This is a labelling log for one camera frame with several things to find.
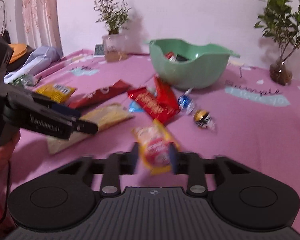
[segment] green plant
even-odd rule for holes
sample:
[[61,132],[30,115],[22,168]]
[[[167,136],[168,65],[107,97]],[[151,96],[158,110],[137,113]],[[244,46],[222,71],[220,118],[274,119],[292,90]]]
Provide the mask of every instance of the green plant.
[[[263,37],[270,37],[279,44],[280,61],[288,59],[296,49],[300,49],[300,0],[296,12],[292,12],[290,0],[263,0],[267,2],[263,14],[255,28],[263,28]],[[284,57],[291,44],[291,52]]]
[[128,21],[128,8],[126,0],[122,0],[121,5],[117,0],[95,0],[94,10],[100,12],[99,20],[96,22],[106,22],[106,29],[109,34],[118,34],[122,25]]

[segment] red candy bar wrapper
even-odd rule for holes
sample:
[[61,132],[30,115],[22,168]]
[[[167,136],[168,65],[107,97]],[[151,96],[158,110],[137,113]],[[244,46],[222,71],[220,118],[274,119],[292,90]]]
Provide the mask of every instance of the red candy bar wrapper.
[[154,84],[158,94],[158,102],[166,106],[171,106],[173,109],[179,112],[179,105],[170,85],[163,82],[159,77],[156,76],[154,76]]
[[93,91],[92,93],[85,95],[79,100],[72,101],[68,107],[77,109],[84,106],[90,106],[93,104],[102,103],[117,95],[127,92],[132,85],[122,81],[121,79],[113,86],[104,87]]
[[152,119],[157,119],[163,124],[179,112],[179,110],[173,109],[171,106],[160,104],[146,87],[129,90],[128,96],[138,103]]

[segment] pink tablecloth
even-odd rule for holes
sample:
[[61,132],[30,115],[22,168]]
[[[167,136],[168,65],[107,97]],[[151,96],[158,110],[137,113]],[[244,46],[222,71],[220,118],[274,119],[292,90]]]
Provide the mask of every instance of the pink tablecloth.
[[[155,71],[149,56],[131,56],[129,59],[107,64],[103,58],[84,58],[59,69],[50,70],[41,82],[56,82],[77,87],[73,97],[97,88],[114,84],[119,79],[138,87],[153,85]],[[226,90],[225,83],[232,85]],[[210,88],[192,93],[197,105],[207,109],[214,117],[215,132],[201,130],[190,116],[178,116],[167,125],[184,151],[201,157],[226,155],[251,168],[263,172],[293,187],[300,196],[300,82],[293,81],[282,87],[273,83],[268,71],[259,68],[228,66],[222,77]],[[126,107],[130,99],[122,94],[105,104],[119,102]],[[50,156],[43,135],[21,131],[21,140],[12,157],[12,185],[15,189],[37,176],[62,166],[80,156],[105,158],[110,153],[129,151],[135,141],[134,127],[151,125],[145,113],[110,128],[63,152]],[[96,175],[92,188],[98,190],[101,176]],[[125,186],[185,186],[186,176],[162,174],[150,176],[141,163],[137,174],[122,176]],[[0,199],[5,196],[6,173],[0,175]],[[293,224],[300,233],[300,211]]]

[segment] yellow packet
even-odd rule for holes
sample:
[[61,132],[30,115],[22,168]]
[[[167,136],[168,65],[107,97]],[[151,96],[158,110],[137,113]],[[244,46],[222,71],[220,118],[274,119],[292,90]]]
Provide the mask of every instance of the yellow packet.
[[35,92],[49,97],[51,100],[56,101],[57,103],[64,103],[76,90],[76,88],[66,87],[59,84],[46,84],[42,87],[39,87]]
[[[133,114],[125,110],[121,104],[113,103],[108,106],[99,107],[95,110],[83,115],[80,120],[96,123],[98,125],[98,134],[120,122],[133,118]],[[47,136],[48,150],[51,155],[56,154],[77,142],[80,142],[86,138],[91,137],[89,134],[81,132],[73,132],[70,135],[69,140],[59,139],[51,136]]]
[[179,150],[180,146],[158,120],[145,128],[133,129],[133,134],[139,143],[139,155],[144,165],[150,169],[151,175],[171,171],[169,159],[169,144],[174,143]]

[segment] barcode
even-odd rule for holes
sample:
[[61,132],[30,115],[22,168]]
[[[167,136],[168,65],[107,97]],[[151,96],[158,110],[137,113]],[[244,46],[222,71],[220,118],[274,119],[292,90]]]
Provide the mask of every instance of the barcode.
[[67,95],[70,92],[70,89],[68,87],[65,86],[61,86],[61,85],[54,85],[53,86],[56,90],[59,90],[61,93]]

